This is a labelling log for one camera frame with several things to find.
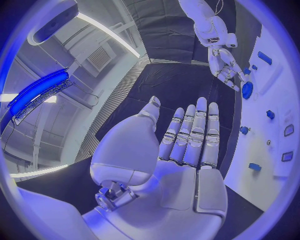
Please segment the blue light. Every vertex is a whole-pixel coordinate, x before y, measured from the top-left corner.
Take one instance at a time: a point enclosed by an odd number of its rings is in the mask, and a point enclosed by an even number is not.
[[[16,115],[27,103],[30,103],[38,95],[42,94],[46,90],[54,87],[69,78],[67,69],[62,69],[53,72],[34,83],[30,84],[24,90],[22,90],[9,104],[12,115]]]

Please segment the ceiling light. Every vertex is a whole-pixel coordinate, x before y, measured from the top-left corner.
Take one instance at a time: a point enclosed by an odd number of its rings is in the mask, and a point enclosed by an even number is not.
[[[11,178],[24,178],[24,177],[32,177],[32,176],[37,176],[37,175],[41,175],[41,174],[48,174],[48,173],[52,173],[55,172],[57,170],[60,169],[64,169],[66,168],[68,165],[62,165],[62,166],[56,166],[56,167],[51,167],[51,168],[47,168],[47,169],[43,169],[43,170],[39,170],[39,171],[31,171],[31,172],[23,172],[23,173],[12,173],[10,174]]]
[[[125,48],[127,48],[130,52],[132,52],[137,58],[140,57],[140,54],[136,50],[134,50],[127,42],[125,42],[121,37],[115,34],[112,30],[102,25],[100,22],[92,19],[87,15],[82,14],[81,12],[78,13],[77,17],[99,28],[100,30],[110,35],[115,40],[117,40],[120,44],[122,44]]]
[[[16,96],[18,93],[0,94],[0,102],[11,102]],[[56,103],[56,100],[57,96],[51,96],[44,103]]]

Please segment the robotic arm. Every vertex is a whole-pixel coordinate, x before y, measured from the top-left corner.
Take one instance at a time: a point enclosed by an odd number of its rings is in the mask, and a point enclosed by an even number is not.
[[[242,82],[246,77],[233,55],[225,48],[236,48],[237,37],[228,33],[224,21],[216,16],[204,0],[179,0],[186,15],[194,21],[194,31],[200,43],[208,47],[208,63],[211,73],[235,91],[240,88],[230,80],[236,74]]]

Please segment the air vent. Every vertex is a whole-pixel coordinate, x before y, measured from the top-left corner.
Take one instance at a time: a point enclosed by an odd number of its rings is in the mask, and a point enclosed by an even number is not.
[[[99,47],[87,59],[99,72],[112,60],[103,47]]]

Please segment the cable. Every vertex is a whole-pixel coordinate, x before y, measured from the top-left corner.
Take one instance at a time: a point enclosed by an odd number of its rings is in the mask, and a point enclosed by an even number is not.
[[[222,0],[222,6],[221,6],[221,9],[218,11],[218,5],[219,5],[219,3],[220,3],[220,0],[217,1],[217,4],[216,4],[216,6],[215,6],[215,12],[214,12],[214,15],[215,15],[215,16],[218,15],[218,14],[222,11],[223,6],[224,6],[224,0]]]
[[[3,149],[3,152],[5,152],[6,145],[8,144],[8,141],[9,141],[9,139],[10,139],[11,135],[13,134],[13,132],[14,132],[14,130],[15,130],[15,123],[14,123],[14,121],[13,121],[13,120],[11,120],[11,122],[12,122],[12,124],[13,124],[13,129],[12,129],[11,133],[9,134],[9,136],[8,136],[7,140],[6,140],[6,143],[5,143],[5,146],[4,146],[4,149]]]
[[[95,105],[92,105],[92,107],[96,106],[96,105],[99,103],[99,97],[98,97],[97,95],[92,94],[92,93],[90,93],[90,92],[87,92],[87,91],[84,90],[81,86],[78,86],[75,82],[73,82],[73,84],[74,84],[77,88],[79,88],[80,90],[84,91],[86,94],[90,94],[90,95],[96,97],[97,103],[96,103]]]

